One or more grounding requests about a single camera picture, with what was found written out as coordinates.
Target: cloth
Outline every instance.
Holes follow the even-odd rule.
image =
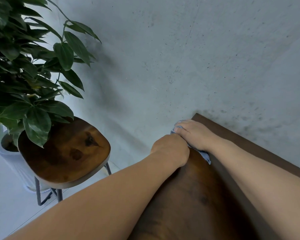
[[[176,132],[174,131],[174,128],[175,128],[175,127],[182,128],[182,129],[183,129],[183,127],[180,126],[180,125],[174,126],[173,129],[172,129],[172,131],[171,131],[171,134],[176,133]],[[197,152],[199,152],[200,155],[204,158],[204,160],[206,160],[206,161],[208,162],[208,164],[211,165],[211,161],[210,161],[210,157],[209,157],[208,153],[206,153],[205,151],[200,151],[200,150],[198,150],[198,149],[192,147],[192,146],[189,145],[189,144],[188,144],[188,146],[191,147],[191,148],[193,148],[193,149],[195,149]]]

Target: stool seat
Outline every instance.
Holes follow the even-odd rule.
[[[74,187],[106,165],[108,140],[91,124],[75,117],[70,123],[51,127],[44,148],[31,142],[25,131],[18,148],[39,181],[54,189]]]

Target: bare arm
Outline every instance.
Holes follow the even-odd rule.
[[[142,161],[61,201],[7,239],[127,239],[154,193],[188,157],[184,139],[164,136]]]
[[[269,225],[286,240],[300,240],[300,178],[251,155],[187,120],[175,128],[189,144],[212,153],[228,169],[241,190]]]

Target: forearm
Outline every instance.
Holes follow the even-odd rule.
[[[178,168],[166,157],[150,154],[94,183],[8,239],[127,239],[154,193]]]
[[[300,239],[300,178],[224,139],[211,153],[283,239]]]

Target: person's right arm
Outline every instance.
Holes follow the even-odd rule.
[[[199,150],[212,153],[225,166],[246,197],[285,240],[300,240],[300,178],[244,151],[186,120],[176,133]]]

